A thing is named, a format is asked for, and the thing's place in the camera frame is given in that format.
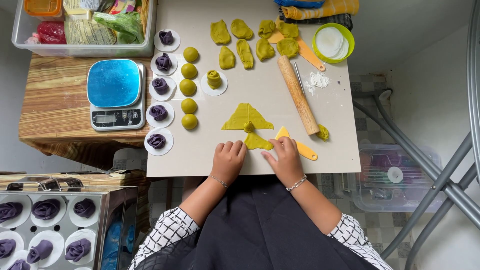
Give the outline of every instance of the silver chain bracelet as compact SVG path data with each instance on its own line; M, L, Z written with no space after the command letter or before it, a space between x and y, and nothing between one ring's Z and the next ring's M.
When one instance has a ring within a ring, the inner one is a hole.
M307 176L304 174L302 179L300 181L296 182L291 188L287 188L287 191L292 191L292 189L301 185L303 183L303 181L305 181L305 180L307 180Z
M222 184L224 187L228 188L228 187L227 187L227 183L223 182L222 180L220 180L220 179L218 179L218 178L216 178L216 177L214 177L214 176L211 176L211 175L209 175L209 176L212 177L213 179L219 181L220 184Z

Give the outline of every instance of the tiled floor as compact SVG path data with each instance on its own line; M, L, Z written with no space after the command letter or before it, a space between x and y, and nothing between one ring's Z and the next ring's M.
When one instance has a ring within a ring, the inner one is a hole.
M386 88L385 78L381 76L351 76L350 86L352 91L372 91ZM375 115L381 117L373 99L355 99L364 105ZM384 109L389 115L390 101L382 101ZM358 142L372 144L391 144L395 141L380 128L373 120L366 117L357 108L354 109L355 125L357 129ZM122 149L115 154L113 166L116 169L141 169L146 171L147 152L145 149ZM84 170L97 171L96 168L84 166ZM365 234L372 243L373 247L381 253L400 232L401 228L407 221L405 213L391 212L365 212L355 206L349 200L338 197L334 193L333 174L319 174L318 188L323 194L335 204L343 213L356 218L362 225ZM176 207L181 203L181 195L183 190L183 179L176 178L173 182L172 207ZM148 191L150 201L150 222L154 225L158 216L165 211L167 199L167 181L152 183ZM393 252L385 261L392 266L394 270L404 269L408 253L411 248L410 236L398 246L397 252Z

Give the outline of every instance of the green dough ball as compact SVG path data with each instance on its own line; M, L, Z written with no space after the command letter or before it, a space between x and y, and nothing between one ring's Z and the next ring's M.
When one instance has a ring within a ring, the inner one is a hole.
M197 68L193 64L185 64L181 67L181 74L187 79L193 78L197 75Z
M185 116L181 119L181 125L186 129L193 129L198 124L198 119L195 115L189 113L185 114Z
M184 57L185 60L187 60L188 62L193 62L193 61L197 60L198 51L197 51L197 49L195 49L194 47L187 47L187 48L183 51L183 57Z
M194 113L197 110L197 103L191 98L186 98L181 102L181 110L186 114Z
M193 95L196 89L197 89L197 85L192 80L183 79L180 82L180 91L182 94L186 96Z

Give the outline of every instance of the yellow dough scraper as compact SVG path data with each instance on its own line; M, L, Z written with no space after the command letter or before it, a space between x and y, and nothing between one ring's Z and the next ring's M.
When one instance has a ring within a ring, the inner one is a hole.
M288 137L290 138L290 134L288 134L288 130L282 126L282 128L280 128L280 131L278 132L278 134L276 135L275 137L275 140L278 140L280 137ZM297 148L299 150L299 153L308 158L309 160L317 160L318 158L318 155L317 153L315 153L312 149L310 149L310 147L304 145L303 143L300 143L300 142L297 142Z

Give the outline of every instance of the wooden rolling pin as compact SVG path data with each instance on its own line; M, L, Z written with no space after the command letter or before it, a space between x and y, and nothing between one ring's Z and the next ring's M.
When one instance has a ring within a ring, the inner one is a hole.
M305 130L307 131L307 134L312 135L320 132L317 122L313 117L312 111L308 106L307 99L305 98L303 91L300 87L300 83L297 79L297 76L293 72L293 68L292 68L292 65L290 64L290 60L288 60L288 56L284 55L278 58L276 62L278 63L278 67L280 68L280 71L282 72L283 78L285 79L285 83L287 84L287 87L288 87L288 90L290 91L290 95L292 96L293 102L297 107L297 110L303 122L303 126L305 126Z

